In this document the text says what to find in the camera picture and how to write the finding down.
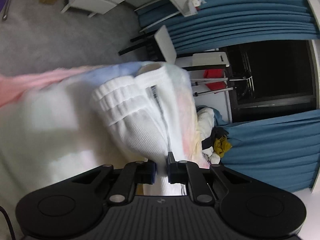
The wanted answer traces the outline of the pile of white clothes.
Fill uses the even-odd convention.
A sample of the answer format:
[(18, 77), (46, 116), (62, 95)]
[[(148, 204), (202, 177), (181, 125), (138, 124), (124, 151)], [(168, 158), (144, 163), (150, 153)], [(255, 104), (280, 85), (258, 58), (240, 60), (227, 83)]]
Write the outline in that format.
[(203, 154), (204, 158), (206, 159), (206, 161), (208, 161), (208, 163), (210, 165), (219, 164), (221, 161), (220, 156), (214, 152), (213, 147), (203, 149), (202, 154)]

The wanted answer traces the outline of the dark window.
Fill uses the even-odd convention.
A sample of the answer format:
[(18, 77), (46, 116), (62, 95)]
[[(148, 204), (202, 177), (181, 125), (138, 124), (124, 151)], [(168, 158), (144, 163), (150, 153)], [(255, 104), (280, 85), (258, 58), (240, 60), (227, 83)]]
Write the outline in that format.
[(222, 50), (229, 60), (233, 122), (317, 109), (315, 64), (309, 41), (252, 42)]

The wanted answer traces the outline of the black garment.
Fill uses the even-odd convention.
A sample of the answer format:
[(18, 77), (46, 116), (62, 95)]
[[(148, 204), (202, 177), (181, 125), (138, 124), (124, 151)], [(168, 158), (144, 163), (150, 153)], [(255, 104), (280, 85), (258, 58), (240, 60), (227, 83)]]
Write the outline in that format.
[(202, 140), (202, 149), (206, 150), (214, 146), (216, 139), (221, 139), (222, 137), (227, 137), (229, 133), (222, 127), (214, 127), (211, 134), (206, 139)]

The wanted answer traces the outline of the mustard yellow garment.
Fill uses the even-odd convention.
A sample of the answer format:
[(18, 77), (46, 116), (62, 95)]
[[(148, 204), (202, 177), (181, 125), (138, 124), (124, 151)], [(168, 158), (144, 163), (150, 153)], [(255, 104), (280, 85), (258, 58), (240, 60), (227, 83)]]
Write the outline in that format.
[(228, 142), (227, 137), (223, 136), (220, 139), (215, 139), (214, 141), (214, 152), (220, 157), (223, 158), (225, 153), (232, 148), (230, 142)]

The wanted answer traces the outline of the white puffy blanket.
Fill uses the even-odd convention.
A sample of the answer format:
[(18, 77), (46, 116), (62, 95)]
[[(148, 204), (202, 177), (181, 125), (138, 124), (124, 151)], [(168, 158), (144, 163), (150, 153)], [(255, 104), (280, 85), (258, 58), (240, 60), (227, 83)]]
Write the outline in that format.
[(214, 110), (209, 107), (204, 107), (197, 112), (197, 130), (201, 140), (210, 137), (215, 126), (214, 115)]

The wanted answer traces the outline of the blue curtain left of window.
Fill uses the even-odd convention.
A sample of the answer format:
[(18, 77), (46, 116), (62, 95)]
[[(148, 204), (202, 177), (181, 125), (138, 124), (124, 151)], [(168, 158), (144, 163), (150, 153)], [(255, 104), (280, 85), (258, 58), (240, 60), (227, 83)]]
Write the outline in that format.
[(137, 15), (146, 33), (165, 25), (178, 54), (259, 41), (319, 39), (307, 0), (204, 0), (197, 14), (188, 17), (161, 0)]

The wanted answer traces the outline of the white folding chair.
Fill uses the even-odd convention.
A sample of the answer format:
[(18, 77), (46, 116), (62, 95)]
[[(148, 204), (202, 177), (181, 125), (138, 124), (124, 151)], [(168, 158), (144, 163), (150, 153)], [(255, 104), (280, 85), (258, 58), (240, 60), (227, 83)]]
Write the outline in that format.
[(118, 51), (125, 55), (139, 48), (146, 48), (148, 57), (155, 61), (175, 64), (188, 71), (224, 69), (229, 67), (229, 61), (224, 52), (204, 52), (179, 58), (166, 26), (161, 26), (156, 32), (143, 34), (130, 40), (132, 46)]

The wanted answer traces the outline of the blue curtain of window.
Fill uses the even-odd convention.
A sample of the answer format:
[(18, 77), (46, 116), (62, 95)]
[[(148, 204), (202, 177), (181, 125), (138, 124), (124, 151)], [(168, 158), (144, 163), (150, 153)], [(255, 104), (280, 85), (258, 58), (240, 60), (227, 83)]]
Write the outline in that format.
[(165, 25), (178, 54), (259, 41), (319, 39), (307, 0), (204, 0), (197, 14), (188, 17), (161, 0), (137, 15), (146, 33)]
[(223, 126), (225, 167), (290, 192), (313, 186), (319, 170), (319, 110)]

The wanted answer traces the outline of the pastel tie-dye duvet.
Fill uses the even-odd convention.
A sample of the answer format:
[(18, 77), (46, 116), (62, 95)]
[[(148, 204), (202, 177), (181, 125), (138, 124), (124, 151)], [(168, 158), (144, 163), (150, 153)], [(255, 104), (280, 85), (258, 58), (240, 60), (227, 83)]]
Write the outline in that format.
[(49, 131), (78, 133), (73, 146), (93, 154), (103, 152), (107, 134), (102, 105), (117, 106), (116, 92), (129, 94), (138, 89), (142, 106), (158, 122), (167, 147), (178, 160), (190, 160), (207, 168), (203, 157), (197, 114), (188, 73), (172, 64), (131, 62), (91, 71), (69, 70), (68, 77), (49, 85), (54, 72), (23, 75), (1, 80), (1, 134), (16, 137), (23, 148), (31, 142), (44, 144), (40, 135)]

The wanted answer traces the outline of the blue curtain right of window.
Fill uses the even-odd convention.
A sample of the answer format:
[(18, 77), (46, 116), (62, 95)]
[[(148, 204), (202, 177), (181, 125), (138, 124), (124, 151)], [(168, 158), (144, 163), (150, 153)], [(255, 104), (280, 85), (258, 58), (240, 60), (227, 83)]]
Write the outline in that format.
[(313, 186), (319, 170), (319, 110), (223, 126), (225, 167), (290, 192)]

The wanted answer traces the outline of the white tripod stand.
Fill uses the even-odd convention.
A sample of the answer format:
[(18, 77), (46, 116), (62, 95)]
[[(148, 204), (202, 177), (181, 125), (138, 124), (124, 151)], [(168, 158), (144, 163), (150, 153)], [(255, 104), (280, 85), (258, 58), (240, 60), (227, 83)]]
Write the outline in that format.
[(192, 87), (199, 87), (203, 86), (206, 87), (205, 91), (200, 92), (193, 92), (194, 97), (201, 96), (203, 94), (217, 94), (222, 92), (228, 92), (231, 90), (236, 90), (236, 86), (228, 87), (228, 82), (242, 82), (246, 83), (246, 88), (242, 93), (244, 96), (246, 93), (249, 93), (250, 96), (254, 95), (254, 85), (253, 79), (251, 76), (249, 77), (242, 77), (242, 78), (234, 78), (234, 77), (221, 77), (221, 78), (202, 78), (202, 79), (195, 79), (191, 78), (191, 86)]

